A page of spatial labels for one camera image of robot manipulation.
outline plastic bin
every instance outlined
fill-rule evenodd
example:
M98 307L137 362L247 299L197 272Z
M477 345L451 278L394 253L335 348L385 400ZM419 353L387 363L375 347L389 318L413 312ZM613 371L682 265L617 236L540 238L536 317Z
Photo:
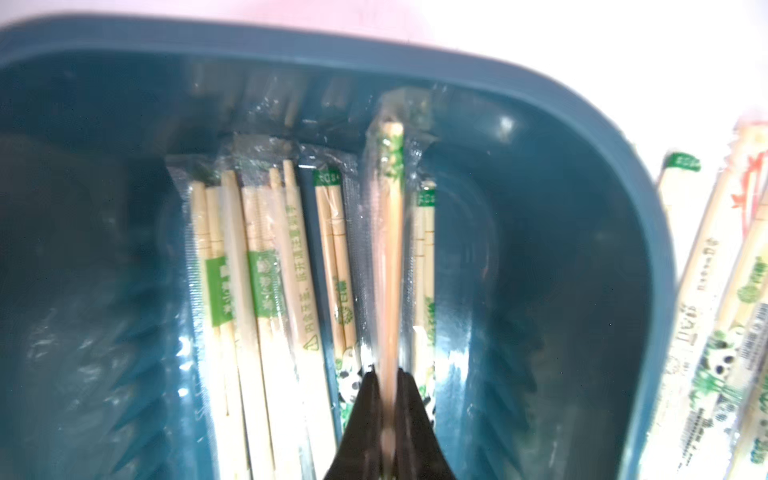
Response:
M194 58L221 65L213 91ZM0 477L212 478L163 156L215 151L244 72L286 66L371 99L452 86L425 166L441 192L436 428L456 475L634 478L674 272L653 185L592 107L451 53L96 17L0 32ZM365 115L296 135L359 152Z

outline panda illustration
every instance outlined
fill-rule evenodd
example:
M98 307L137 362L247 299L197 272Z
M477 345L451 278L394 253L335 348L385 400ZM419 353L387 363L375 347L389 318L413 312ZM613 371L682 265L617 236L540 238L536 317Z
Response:
M341 368L336 370L336 381L339 384L339 405L341 407L342 427L346 427L349 416L352 414L352 407L357 400L357 393L362 384L362 367L354 349L348 348L344 351L341 361Z
M427 370L427 382L422 392L422 401L424 402L424 410L427 411L427 418L432 428L435 428L435 411L437 410L437 403L435 402L435 367L432 366Z
M738 346L741 345L743 335L743 326L736 326L726 332L718 330L712 335L694 377L694 389L690 394L691 407L695 408L703 397L723 391L739 355Z

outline plastic packaging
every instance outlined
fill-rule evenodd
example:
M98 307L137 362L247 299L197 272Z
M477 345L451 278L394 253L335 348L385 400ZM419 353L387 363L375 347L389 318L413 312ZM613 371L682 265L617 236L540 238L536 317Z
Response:
M404 276L405 252L408 259L406 210L415 204L415 190L406 183L415 181L412 160L423 150L406 147L412 138L427 131L432 123L430 96L427 91L402 88L382 95L379 112L367 132L363 157L366 189L364 202L369 205L370 241L373 272L373 297L378 342L377 374L382 396L382 464L385 478L391 472L395 452L394 408L397 369L400 363L400 333L403 329L404 291L412 289ZM409 129L406 140L406 125Z
M728 480L764 480L768 475L768 356L749 395L737 435Z
M370 267L359 248L362 227L356 210L360 205L356 162L351 154L300 146L301 168L312 172L311 197L316 203L322 257L319 270L323 272L327 302L321 304L331 326L342 430L349 421L362 375L373 363L365 321L368 296L357 288L366 284Z
M664 161L658 184L659 198L667 215L667 225L674 245L677 277L683 274L690 256L693 238L689 235L691 191L701 182L701 162L679 151L672 151Z
M413 211L413 378L435 426L435 198L433 180L420 182Z
M309 81L299 68L254 68L247 75L236 131L289 133L299 120Z
M231 183L232 170L199 155L169 157L167 165L192 226L187 229L187 243L192 245L187 276L196 317L203 412L215 434L214 470L222 479L248 478L250 459L254 476L272 478L260 343L251 321L250 284L243 285L243 266L237 264L231 245L237 218L230 213L231 186L223 185ZM246 444L249 452L243 458Z
M768 285L767 261L768 192L763 194L744 240L714 331L695 373L689 394L690 411L680 439L685 445L679 467L683 478L717 471L722 472L722 477L725 473L730 460L729 435L718 430L727 420L728 410L735 411L741 403L757 374L760 359L755 356L763 351L766 340L765 312L760 311L759 300ZM723 394L734 404L726 402ZM720 447L713 450L713 445L718 444Z
M768 127L762 124L737 127L733 152L710 198L680 283L674 334L643 454L643 479L669 478L680 464L678 439L687 419L697 362L768 175L763 165L766 134Z
M276 463L298 465L299 447L305 478L308 462L322 478L333 461L336 436L292 145L236 134L233 155L243 183L262 351L265 358L270 354L264 375ZM285 445L280 454L276 441Z

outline wooden chopstick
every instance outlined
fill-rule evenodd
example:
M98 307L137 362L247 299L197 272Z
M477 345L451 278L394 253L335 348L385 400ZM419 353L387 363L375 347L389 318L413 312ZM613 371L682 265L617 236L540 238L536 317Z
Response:
M333 182L328 190L328 204L331 213L331 232L333 234L333 250L336 255L336 296L339 300L339 314L344 327L344 356L351 362L351 370L359 376L360 357L357 346L357 327L355 320L355 294L353 292L352 274L349 271L349 251L346 244L346 218L344 217L344 200L341 192L341 176Z
M243 393L248 449L254 478L275 478L275 462L270 440L270 423L262 370L262 352L253 308L250 268L246 251L246 229L240 187L235 173L227 170L221 177L222 219L227 265L237 331L237 362Z
M207 261L212 258L210 251L210 224L205 185L194 181L190 186L190 210L194 232L197 259L200 263L200 288L203 297L203 338L206 351L208 399L210 415L216 436L219 475L222 478L234 477L233 461L230 453L230 433L227 421L227 395L224 381L218 372L221 370L221 354L218 329L214 329L214 320L210 305Z
M266 407L270 419L275 458L275 478L301 478L300 441L297 437L304 418L293 391L294 378L290 347L282 319L282 281L277 272L278 257L270 211L272 189L267 186L243 187L253 296L262 352Z
M427 415L434 422L435 405L435 183L422 182L413 212L414 321L413 376Z
M402 285L402 227L403 188L405 183L402 157L403 126L399 122L382 125L379 145L382 162L379 172L379 208L382 215L383 298L376 299L382 316L378 320L379 384L383 403L382 462L384 476L391 473L395 457L395 399L397 393L397 367L400 329L400 301Z
M336 371L338 372L341 370L342 358L344 357L344 350L346 350L346 340L344 338L344 327L341 323L339 297L336 295L335 287L339 277L336 272L336 251L333 244L328 187L316 184L315 197L317 199L317 215L320 224L320 243L323 246L323 265L325 267L328 307L331 317L331 333L333 334L333 358L336 364Z
M208 187L206 189L206 201L208 210L208 224L210 231L210 258L225 258L223 230L220 222L219 195L220 187ZM228 270L226 264L212 263L208 267L207 275L212 274L219 278L218 283L222 285L221 273L222 267ZM229 283L229 275L224 280ZM230 465L227 468L233 470L232 476L225 478L236 478L238 480L247 480L250 478L248 471L248 451L246 449L245 424L243 423L243 402L240 396L240 374L237 366L237 347L235 344L235 328L233 317L230 315L229 321L224 321L219 326L214 326L214 335L217 338L216 353L220 356L220 372L223 380L224 395L227 410L227 438L222 439L225 442L225 449L229 456Z
M328 394L323 342L320 339L315 293L310 274L304 216L293 162L283 162L285 201L280 171L270 169L270 185L276 205L272 209L283 288L293 335L293 354L306 413L306 427L315 477L325 476L336 454L333 411Z

